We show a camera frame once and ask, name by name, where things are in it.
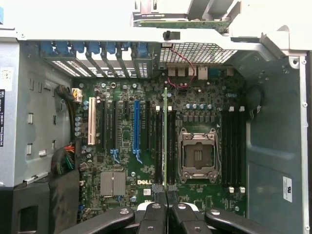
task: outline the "capacitor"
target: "capacitor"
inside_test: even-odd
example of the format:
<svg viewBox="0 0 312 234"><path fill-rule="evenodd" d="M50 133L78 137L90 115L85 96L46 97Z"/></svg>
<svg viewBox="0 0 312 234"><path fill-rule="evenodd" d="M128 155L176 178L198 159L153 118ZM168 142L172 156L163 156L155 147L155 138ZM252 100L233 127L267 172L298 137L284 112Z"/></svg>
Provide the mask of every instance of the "capacitor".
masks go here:
<svg viewBox="0 0 312 234"><path fill-rule="evenodd" d="M136 201L137 201L137 197L136 197L136 196L132 196L132 197L130 198L130 201L131 201L131 202L136 202Z"/></svg>

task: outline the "gray metal panel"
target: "gray metal panel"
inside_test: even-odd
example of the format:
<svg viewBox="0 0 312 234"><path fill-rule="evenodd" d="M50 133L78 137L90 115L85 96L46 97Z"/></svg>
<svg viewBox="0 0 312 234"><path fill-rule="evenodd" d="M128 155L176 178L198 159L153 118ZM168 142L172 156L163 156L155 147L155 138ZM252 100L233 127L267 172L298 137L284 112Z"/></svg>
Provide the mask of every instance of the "gray metal panel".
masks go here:
<svg viewBox="0 0 312 234"><path fill-rule="evenodd" d="M4 146L0 147L0 182L6 187L14 186L19 58L20 45L17 42L0 43L0 68L13 67L14 69L12 91L7 90L5 93Z"/></svg>
<svg viewBox="0 0 312 234"><path fill-rule="evenodd" d="M265 92L260 113L247 124L248 218L284 234L309 233L302 60L300 70L286 58L267 62L247 77L248 85L261 85ZM292 202L283 198L284 176L292 179Z"/></svg>
<svg viewBox="0 0 312 234"><path fill-rule="evenodd" d="M112 196L113 195L113 173L102 172L100 182L100 194L101 196Z"/></svg>
<svg viewBox="0 0 312 234"><path fill-rule="evenodd" d="M12 131L16 132L16 141L12 141L16 151L10 154L10 157L16 157L14 185L50 171L53 140L56 149L69 143L68 112L65 105L61 107L60 98L54 97L58 84L70 86L69 78L39 59L37 50L34 46L20 46L19 80L14 93L18 98L17 122ZM34 114L33 124L28 124L29 113ZM26 153L27 144L32 144L31 155ZM47 155L40 157L39 151L43 150Z"/></svg>
<svg viewBox="0 0 312 234"><path fill-rule="evenodd" d="M114 196L126 195L126 173L114 172Z"/></svg>

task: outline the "label sticker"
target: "label sticker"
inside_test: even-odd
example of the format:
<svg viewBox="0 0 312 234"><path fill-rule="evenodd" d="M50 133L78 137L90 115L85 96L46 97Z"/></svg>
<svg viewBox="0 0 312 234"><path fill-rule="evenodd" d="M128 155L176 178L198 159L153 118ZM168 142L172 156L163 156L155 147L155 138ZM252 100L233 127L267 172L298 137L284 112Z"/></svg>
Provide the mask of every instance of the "label sticker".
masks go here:
<svg viewBox="0 0 312 234"><path fill-rule="evenodd" d="M3 147L4 145L4 100L5 90L0 89L0 147Z"/></svg>
<svg viewBox="0 0 312 234"><path fill-rule="evenodd" d="M12 91L13 67L0 68L0 89Z"/></svg>
<svg viewBox="0 0 312 234"><path fill-rule="evenodd" d="M292 179L283 176L283 195L284 199L293 202L293 185Z"/></svg>
<svg viewBox="0 0 312 234"><path fill-rule="evenodd" d="M144 196L150 196L151 195L151 190L150 189L143 189L143 195Z"/></svg>

